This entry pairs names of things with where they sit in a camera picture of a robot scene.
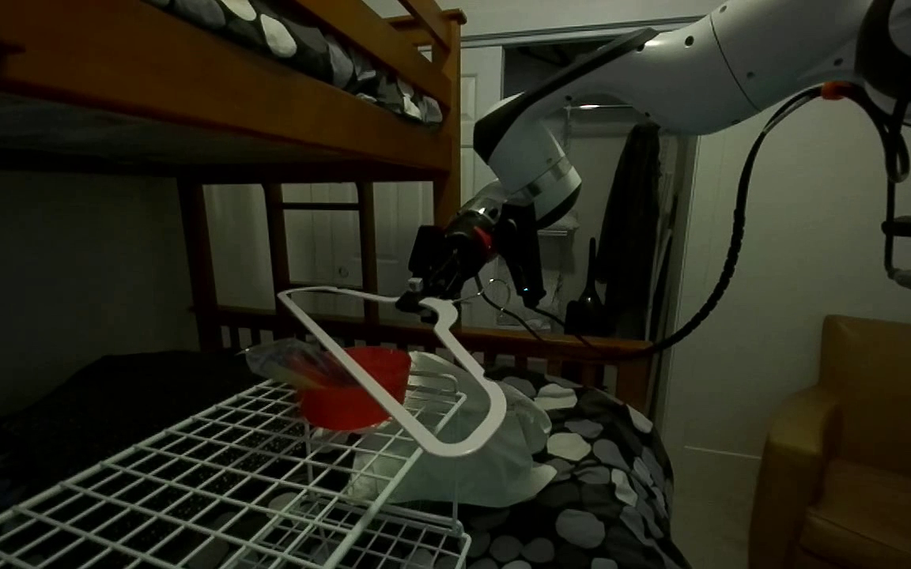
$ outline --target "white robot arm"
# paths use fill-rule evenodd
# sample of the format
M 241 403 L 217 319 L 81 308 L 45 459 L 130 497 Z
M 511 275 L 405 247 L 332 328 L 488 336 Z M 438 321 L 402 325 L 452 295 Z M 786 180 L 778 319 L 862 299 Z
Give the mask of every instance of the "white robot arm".
M 597 48 L 477 119 L 475 149 L 495 183 L 447 229 L 419 229 L 417 295 L 459 298 L 461 282 L 500 253 L 518 298 L 529 305 L 544 298 L 534 229 L 565 215 L 581 188 L 544 126 L 565 101 L 609 94 L 660 128 L 712 133 L 818 82 L 911 101 L 911 0 L 726 0 L 692 26 Z
M 726 0 L 687 28 L 617 37 L 510 99 L 477 119 L 475 149 L 500 192 L 550 223 L 581 187 L 540 123 L 565 101 L 609 94 L 660 128 L 712 133 L 818 82 L 872 82 L 895 99 L 907 60 L 911 0 Z

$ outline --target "red cup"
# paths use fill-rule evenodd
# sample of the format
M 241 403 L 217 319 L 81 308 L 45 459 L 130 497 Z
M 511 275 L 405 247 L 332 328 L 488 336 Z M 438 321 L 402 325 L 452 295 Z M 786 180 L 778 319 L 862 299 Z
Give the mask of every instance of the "red cup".
M 411 358 L 396 346 L 347 346 L 358 366 L 365 368 L 396 401 L 405 401 Z M 365 431 L 389 418 L 389 412 L 364 391 L 358 380 L 323 382 L 297 391 L 305 423 L 323 431 Z

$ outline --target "black and white dotted blanket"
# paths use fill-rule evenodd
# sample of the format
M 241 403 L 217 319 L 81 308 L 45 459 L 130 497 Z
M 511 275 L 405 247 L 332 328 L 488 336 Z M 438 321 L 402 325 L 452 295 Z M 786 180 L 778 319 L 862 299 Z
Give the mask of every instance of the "black and white dotted blanket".
M 327 32 L 291 13 L 291 4 L 268 0 L 151 0 L 156 5 L 213 28 L 248 50 L 260 50 L 297 72 L 332 82 L 343 91 L 369 99 L 398 116 L 438 123 L 443 109 L 433 99 L 417 94 L 402 79 L 378 72 L 359 54 L 341 48 Z
M 550 380 L 507 377 L 524 396 Z M 687 565 L 670 541 L 670 460 L 644 414 L 604 391 L 571 384 L 550 414 L 534 460 L 555 477 L 510 508 L 461 508 L 470 530 L 468 569 L 642 569 Z

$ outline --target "floor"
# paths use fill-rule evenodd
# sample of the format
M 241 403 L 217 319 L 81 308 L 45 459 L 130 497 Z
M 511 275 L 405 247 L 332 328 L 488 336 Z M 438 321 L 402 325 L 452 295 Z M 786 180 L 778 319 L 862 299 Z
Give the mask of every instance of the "floor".
M 674 456 L 674 541 L 692 569 L 744 569 L 757 459 Z

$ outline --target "wire grid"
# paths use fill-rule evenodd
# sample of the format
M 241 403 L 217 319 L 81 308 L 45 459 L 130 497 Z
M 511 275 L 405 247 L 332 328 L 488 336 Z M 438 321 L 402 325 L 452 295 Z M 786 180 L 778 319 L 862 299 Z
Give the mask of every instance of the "wire grid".
M 461 396 L 413 401 L 443 425 Z M 454 519 L 383 508 L 419 459 L 411 437 L 364 437 L 376 450 L 314 432 L 291 390 L 260 382 L 4 511 L 0 565 L 461 565 Z M 355 473 L 383 477 L 373 460 L 391 471 L 383 494 L 343 499 Z

